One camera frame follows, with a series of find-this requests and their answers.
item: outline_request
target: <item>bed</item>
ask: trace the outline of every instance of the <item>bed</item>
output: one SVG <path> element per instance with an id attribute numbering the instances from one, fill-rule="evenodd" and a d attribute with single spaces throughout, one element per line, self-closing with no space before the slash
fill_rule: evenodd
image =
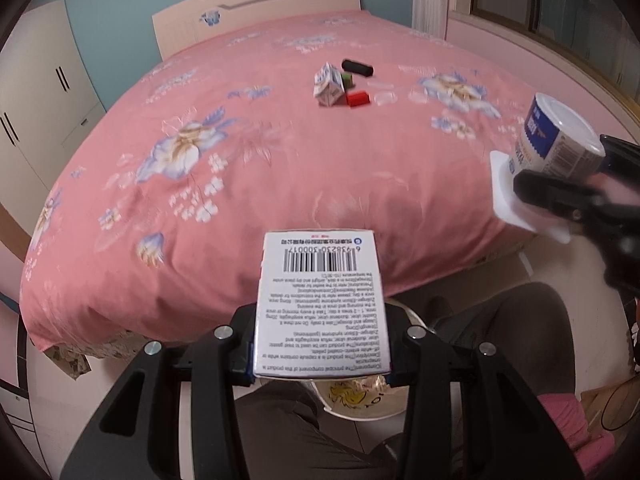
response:
<path id="1" fill-rule="evenodd" d="M 20 307 L 72 376 L 83 354 L 196 339 L 255 301 L 270 230 L 375 231 L 385 294 L 501 254 L 489 152 L 534 90 L 359 0 L 187 0 L 153 17 L 163 62 L 107 113 L 44 206 Z M 321 107 L 345 58 L 372 104 Z"/>

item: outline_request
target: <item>white box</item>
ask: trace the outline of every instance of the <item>white box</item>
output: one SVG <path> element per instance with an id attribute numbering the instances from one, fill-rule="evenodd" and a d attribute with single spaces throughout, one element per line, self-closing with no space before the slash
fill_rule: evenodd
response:
<path id="1" fill-rule="evenodd" d="M 344 83 L 340 71 L 327 63 L 314 79 L 314 97 L 324 106 L 332 106 L 344 95 Z"/>
<path id="2" fill-rule="evenodd" d="M 327 379 L 390 370 L 373 231 L 267 233 L 254 374 Z"/>

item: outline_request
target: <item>white wardrobe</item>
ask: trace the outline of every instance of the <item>white wardrobe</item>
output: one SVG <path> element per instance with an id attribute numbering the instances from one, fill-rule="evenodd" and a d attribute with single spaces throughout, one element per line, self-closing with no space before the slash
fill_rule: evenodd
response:
<path id="1" fill-rule="evenodd" d="M 0 52 L 0 203 L 28 234 L 104 114 L 64 0 L 25 12 Z"/>

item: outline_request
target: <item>white lid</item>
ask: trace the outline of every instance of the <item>white lid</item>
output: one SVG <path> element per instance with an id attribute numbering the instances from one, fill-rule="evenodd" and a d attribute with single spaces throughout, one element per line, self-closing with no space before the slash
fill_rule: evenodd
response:
<path id="1" fill-rule="evenodd" d="M 549 120 L 567 137 L 571 137 L 591 153 L 605 156 L 600 137 L 581 115 L 546 94 L 537 93 L 536 102 Z"/>

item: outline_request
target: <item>person's leg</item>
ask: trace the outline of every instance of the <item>person's leg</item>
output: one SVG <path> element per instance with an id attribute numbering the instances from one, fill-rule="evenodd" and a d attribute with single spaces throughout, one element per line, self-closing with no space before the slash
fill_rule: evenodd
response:
<path id="1" fill-rule="evenodd" d="M 556 291 L 544 283 L 517 286 L 435 323 L 445 341 L 474 348 L 495 344 L 537 395 L 575 391 L 574 339 Z"/>
<path id="2" fill-rule="evenodd" d="M 394 465 L 319 431 L 319 406 L 299 383 L 271 381 L 236 401 L 252 480 L 391 480 Z"/>

